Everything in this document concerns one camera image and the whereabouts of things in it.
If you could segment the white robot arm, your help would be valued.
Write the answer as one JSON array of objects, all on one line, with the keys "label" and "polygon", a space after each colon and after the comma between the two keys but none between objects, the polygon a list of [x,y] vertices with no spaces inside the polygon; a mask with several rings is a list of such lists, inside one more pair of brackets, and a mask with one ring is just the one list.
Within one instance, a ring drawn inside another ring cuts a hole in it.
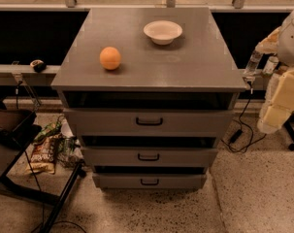
[{"label": "white robot arm", "polygon": [[294,10],[255,49],[275,54],[280,62],[279,70],[270,77],[257,122],[261,133],[272,134],[294,112]]}]

